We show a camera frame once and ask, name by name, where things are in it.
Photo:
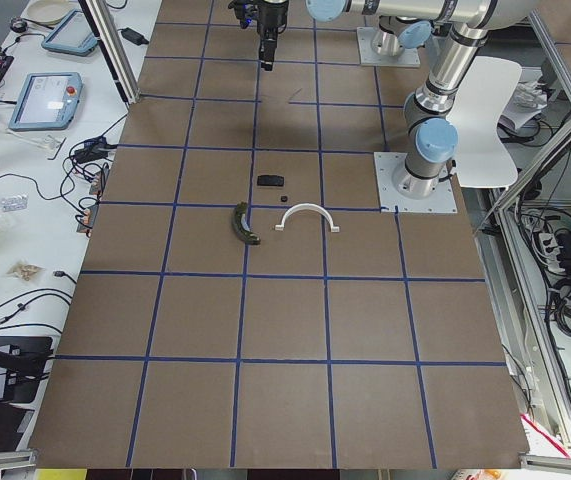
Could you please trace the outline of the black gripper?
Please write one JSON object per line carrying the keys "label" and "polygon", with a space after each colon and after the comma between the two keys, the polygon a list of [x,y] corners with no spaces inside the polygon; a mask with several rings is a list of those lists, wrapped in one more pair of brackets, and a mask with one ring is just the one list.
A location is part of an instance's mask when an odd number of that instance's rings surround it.
{"label": "black gripper", "polygon": [[258,0],[257,7],[260,66],[270,71],[274,66],[278,35],[287,26],[288,1]]}

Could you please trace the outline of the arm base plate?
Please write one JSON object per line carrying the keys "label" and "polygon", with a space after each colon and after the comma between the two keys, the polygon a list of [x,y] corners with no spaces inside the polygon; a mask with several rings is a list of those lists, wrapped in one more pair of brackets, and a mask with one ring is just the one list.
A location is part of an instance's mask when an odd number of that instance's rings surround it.
{"label": "arm base plate", "polygon": [[356,33],[362,66],[419,68],[416,48],[404,48],[398,38],[374,27],[358,27]]}
{"label": "arm base plate", "polygon": [[456,214],[457,204],[445,166],[433,179],[413,177],[406,153],[375,152],[380,210],[386,213]]}

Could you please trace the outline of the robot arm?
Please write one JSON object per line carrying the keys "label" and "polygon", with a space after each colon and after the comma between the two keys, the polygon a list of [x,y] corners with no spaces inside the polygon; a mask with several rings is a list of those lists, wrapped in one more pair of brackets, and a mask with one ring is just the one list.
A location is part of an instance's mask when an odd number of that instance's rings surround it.
{"label": "robot arm", "polygon": [[406,100],[404,116],[411,140],[404,164],[393,174],[395,188],[412,199],[433,193],[443,166],[454,156],[456,128],[446,120],[458,88],[487,33],[527,16],[535,1],[383,1],[381,13],[436,22],[452,30],[424,84]]}

